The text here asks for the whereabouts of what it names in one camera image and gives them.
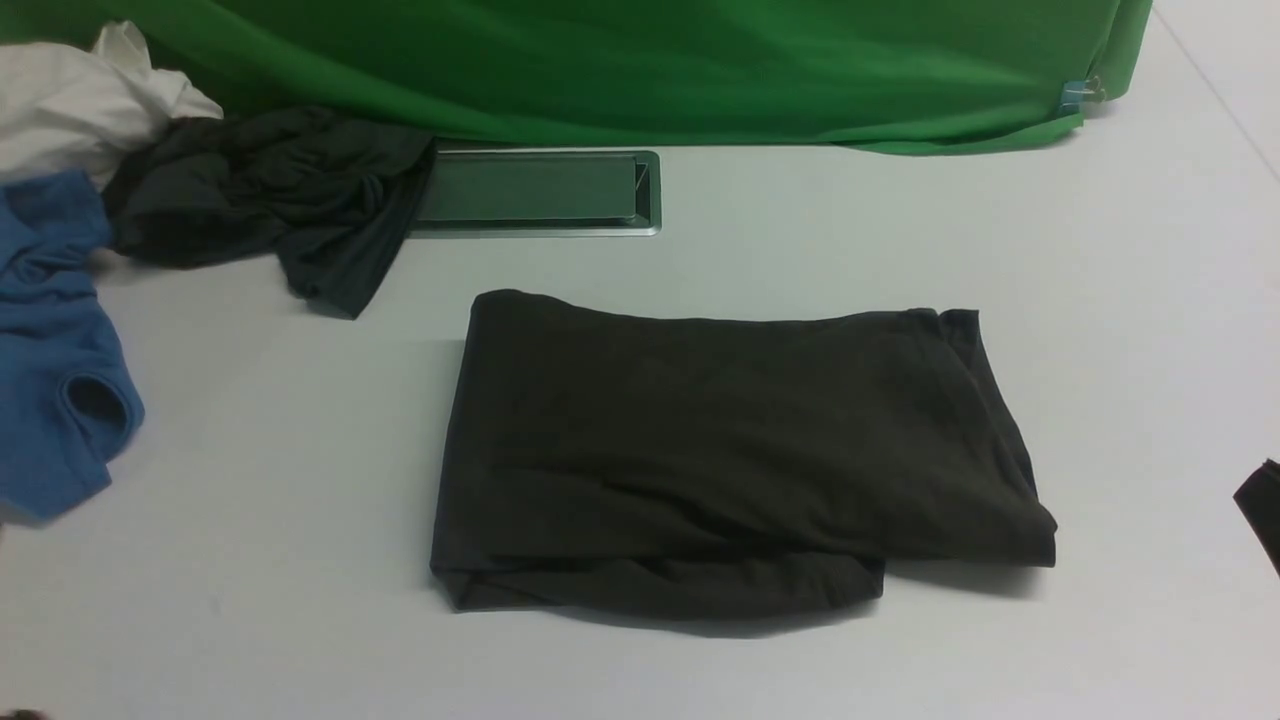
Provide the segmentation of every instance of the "folded black t-shirt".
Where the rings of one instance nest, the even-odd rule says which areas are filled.
[[[460,610],[669,619],[878,597],[886,559],[1053,565],[974,311],[471,310],[431,569]]]

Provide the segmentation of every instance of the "blue t-shirt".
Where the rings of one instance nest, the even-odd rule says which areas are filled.
[[[86,270],[111,237],[83,172],[0,187],[0,502],[52,519],[110,484],[142,423]]]

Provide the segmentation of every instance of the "white table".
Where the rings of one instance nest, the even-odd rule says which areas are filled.
[[[1065,145],[662,150],[655,238],[412,241],[355,323],[274,259],[101,268],[147,405],[115,484],[0,539],[0,706],[58,720],[1275,717],[1280,578],[1231,492],[1280,450],[1280,184],[1153,23]],[[969,306],[1059,566],[910,566],[764,638],[428,587],[471,299],[655,316]]]

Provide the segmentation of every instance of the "metal vent cover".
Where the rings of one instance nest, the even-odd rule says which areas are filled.
[[[658,155],[442,150],[410,237],[616,237],[662,229]]]

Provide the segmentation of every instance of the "crumpled black shirt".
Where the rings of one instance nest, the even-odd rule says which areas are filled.
[[[458,610],[721,620],[881,594],[884,561],[1051,566],[974,311],[657,320],[471,309],[431,570]]]
[[[275,252],[289,287],[356,318],[416,219],[431,133],[316,106],[183,119],[102,191],[114,250],[197,268]]]

